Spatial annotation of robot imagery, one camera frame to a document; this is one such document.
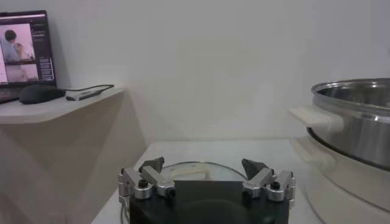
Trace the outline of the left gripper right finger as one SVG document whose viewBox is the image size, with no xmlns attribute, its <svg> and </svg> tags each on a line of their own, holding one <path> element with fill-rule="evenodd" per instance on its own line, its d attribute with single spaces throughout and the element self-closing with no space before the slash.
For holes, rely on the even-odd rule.
<svg viewBox="0 0 390 224">
<path fill-rule="evenodd" d="M 283 170 L 279 174 L 265 163 L 242 159 L 241 164 L 247 175 L 243 181 L 243 197 L 247 201 L 260 198 L 264 193 L 270 201 L 295 201 L 296 177 L 292 171 Z"/>
</svg>

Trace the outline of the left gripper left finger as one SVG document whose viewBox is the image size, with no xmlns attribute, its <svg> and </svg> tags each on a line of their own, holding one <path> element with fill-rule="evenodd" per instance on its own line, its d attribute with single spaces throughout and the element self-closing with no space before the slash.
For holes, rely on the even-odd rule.
<svg viewBox="0 0 390 224">
<path fill-rule="evenodd" d="M 164 158 L 145 161 L 143 165 L 134 168 L 122 168 L 118 174 L 119 196 L 122 198 L 135 197 L 138 200 L 147 200 L 152 197 L 153 189 L 156 194 L 168 200 L 176 196 L 175 183 L 165 178 L 160 172 Z"/>
</svg>

